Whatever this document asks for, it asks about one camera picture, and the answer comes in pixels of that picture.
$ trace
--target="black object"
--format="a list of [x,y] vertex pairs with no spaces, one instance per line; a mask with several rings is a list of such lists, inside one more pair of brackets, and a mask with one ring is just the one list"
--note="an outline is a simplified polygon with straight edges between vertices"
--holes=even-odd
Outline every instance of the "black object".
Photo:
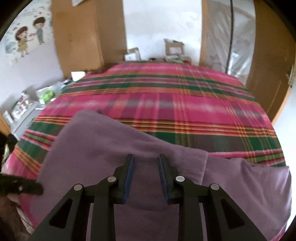
[[80,241],[86,239],[93,203],[91,241],[115,241],[114,204],[125,204],[133,177],[134,156],[128,154],[113,176],[96,185],[73,186],[30,236],[29,241]]
[[42,195],[43,187],[35,180],[23,177],[0,174],[0,196],[7,194],[35,194]]
[[158,157],[158,169],[166,202],[179,204],[178,241],[204,240],[199,203],[203,204],[208,241],[266,241],[218,184],[205,187],[179,176],[164,154]]

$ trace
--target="silver screw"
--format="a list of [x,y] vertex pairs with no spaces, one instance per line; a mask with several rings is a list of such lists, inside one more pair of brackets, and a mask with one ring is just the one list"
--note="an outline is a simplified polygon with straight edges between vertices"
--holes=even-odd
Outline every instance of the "silver screw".
[[185,177],[183,177],[183,176],[177,176],[176,177],[176,181],[183,182],[183,181],[185,181]]
[[220,186],[219,186],[218,184],[216,184],[216,183],[213,183],[213,184],[211,185],[211,188],[212,188],[213,190],[219,190]]
[[115,182],[116,181],[116,177],[114,176],[111,176],[111,177],[108,177],[108,182],[112,183],[112,182]]
[[75,186],[74,186],[74,190],[75,191],[79,191],[79,190],[81,190],[82,189],[82,185],[81,184],[76,184]]

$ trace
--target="cartoon illustration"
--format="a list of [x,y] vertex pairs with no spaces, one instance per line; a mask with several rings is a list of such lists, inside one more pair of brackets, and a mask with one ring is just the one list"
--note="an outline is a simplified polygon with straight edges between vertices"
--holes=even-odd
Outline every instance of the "cartoon illustration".
[[35,29],[37,29],[36,31],[36,35],[39,41],[39,44],[43,44],[43,27],[44,27],[44,23],[45,23],[45,18],[44,17],[39,17],[37,19],[34,20],[33,22],[33,26]]
[[21,53],[21,56],[24,57],[24,53],[28,54],[28,44],[27,42],[31,41],[27,39],[28,36],[28,27],[21,27],[15,34],[15,39],[18,41],[17,52]]

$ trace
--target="plaid bedsheet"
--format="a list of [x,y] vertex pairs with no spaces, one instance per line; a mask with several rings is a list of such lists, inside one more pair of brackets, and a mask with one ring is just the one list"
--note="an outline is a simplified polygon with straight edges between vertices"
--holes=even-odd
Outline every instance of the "plaid bedsheet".
[[213,156],[285,166],[266,113],[237,78],[191,65],[126,63],[68,86],[26,131],[9,174],[36,178],[59,132],[82,109]]

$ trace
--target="purple cloth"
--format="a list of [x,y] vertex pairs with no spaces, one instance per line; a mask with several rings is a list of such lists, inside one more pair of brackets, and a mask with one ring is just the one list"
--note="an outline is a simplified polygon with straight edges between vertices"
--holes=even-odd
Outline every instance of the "purple cloth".
[[177,240],[178,206],[167,205],[163,198],[157,167],[160,153],[194,183],[218,183],[268,240],[286,225],[291,208],[288,167],[211,157],[89,110],[77,113],[63,128],[45,158],[37,179],[44,195],[34,197],[30,205],[35,221],[41,222],[76,183],[89,186],[112,175],[128,153],[136,162],[130,197],[125,205],[115,205],[118,241]]

